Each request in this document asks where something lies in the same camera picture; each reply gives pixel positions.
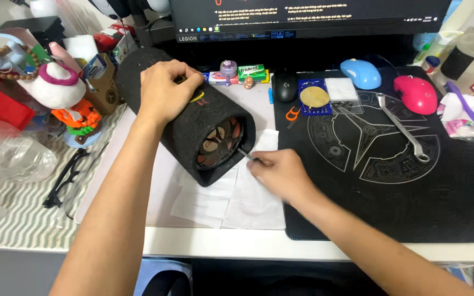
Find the wrench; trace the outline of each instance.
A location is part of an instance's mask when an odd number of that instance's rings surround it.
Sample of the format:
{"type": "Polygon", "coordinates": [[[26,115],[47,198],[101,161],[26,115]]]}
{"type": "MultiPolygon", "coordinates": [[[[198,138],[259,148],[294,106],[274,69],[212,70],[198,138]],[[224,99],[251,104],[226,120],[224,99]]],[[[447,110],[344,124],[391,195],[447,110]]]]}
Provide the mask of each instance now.
{"type": "Polygon", "coordinates": [[[431,160],[431,158],[429,158],[429,156],[427,156],[424,153],[424,151],[422,150],[422,145],[420,145],[420,143],[418,143],[416,138],[413,137],[411,135],[411,133],[409,133],[409,131],[401,124],[401,122],[398,120],[398,118],[394,117],[394,115],[392,115],[391,111],[389,111],[389,109],[387,109],[387,107],[385,106],[385,95],[379,93],[379,94],[376,94],[376,98],[378,98],[378,102],[380,103],[381,110],[383,110],[385,112],[387,117],[389,119],[391,119],[392,123],[394,123],[394,125],[396,125],[396,127],[402,132],[402,134],[404,134],[404,136],[409,141],[411,141],[412,146],[414,147],[414,155],[416,156],[416,158],[421,163],[428,163],[431,160]]]}

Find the pink computer mouse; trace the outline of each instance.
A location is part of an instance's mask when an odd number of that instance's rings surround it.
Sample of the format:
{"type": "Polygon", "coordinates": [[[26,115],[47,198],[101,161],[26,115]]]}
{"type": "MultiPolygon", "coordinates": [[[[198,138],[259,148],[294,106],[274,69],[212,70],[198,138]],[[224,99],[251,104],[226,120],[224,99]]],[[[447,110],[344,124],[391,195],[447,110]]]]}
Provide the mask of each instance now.
{"type": "Polygon", "coordinates": [[[435,88],[422,78],[400,76],[394,80],[394,90],[407,109],[423,115],[433,114],[438,106],[435,88]]]}

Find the speaker enclosure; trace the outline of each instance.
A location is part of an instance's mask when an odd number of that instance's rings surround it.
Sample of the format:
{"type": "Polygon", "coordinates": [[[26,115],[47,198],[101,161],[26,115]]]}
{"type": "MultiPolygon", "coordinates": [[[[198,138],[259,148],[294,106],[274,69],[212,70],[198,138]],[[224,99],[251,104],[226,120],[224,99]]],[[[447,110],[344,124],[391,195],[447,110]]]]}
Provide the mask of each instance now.
{"type": "MultiPolygon", "coordinates": [[[[116,84],[123,99],[136,114],[140,109],[140,72],[159,61],[172,59],[165,51],[149,47],[129,54],[118,67],[116,84]]],[[[244,156],[236,152],[221,165],[202,170],[197,156],[205,138],[224,120],[236,118],[244,131],[240,147],[249,152],[255,145],[255,122],[248,111],[207,82],[199,90],[204,95],[188,103],[181,114],[166,125],[160,142],[201,186],[209,186],[244,156]]]]}

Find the round cork pad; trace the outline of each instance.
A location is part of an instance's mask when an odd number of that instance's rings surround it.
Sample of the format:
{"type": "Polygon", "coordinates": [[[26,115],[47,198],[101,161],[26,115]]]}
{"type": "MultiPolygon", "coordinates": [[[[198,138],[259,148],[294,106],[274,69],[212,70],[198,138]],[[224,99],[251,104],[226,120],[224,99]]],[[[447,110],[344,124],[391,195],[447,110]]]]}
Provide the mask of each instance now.
{"type": "Polygon", "coordinates": [[[317,86],[309,86],[303,91],[301,91],[301,95],[299,96],[301,102],[307,105],[308,107],[312,108],[320,108],[328,104],[330,101],[329,94],[326,93],[320,87],[317,86]]]}

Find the blue computer mouse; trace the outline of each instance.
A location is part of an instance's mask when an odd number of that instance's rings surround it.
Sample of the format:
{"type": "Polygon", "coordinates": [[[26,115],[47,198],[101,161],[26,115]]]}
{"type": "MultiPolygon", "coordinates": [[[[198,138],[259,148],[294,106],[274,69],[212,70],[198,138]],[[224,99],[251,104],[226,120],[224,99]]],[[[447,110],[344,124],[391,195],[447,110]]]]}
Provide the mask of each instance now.
{"type": "Polygon", "coordinates": [[[352,79],[362,90],[373,90],[381,85],[381,76],[373,64],[360,59],[347,59],[341,63],[341,72],[352,79]]]}

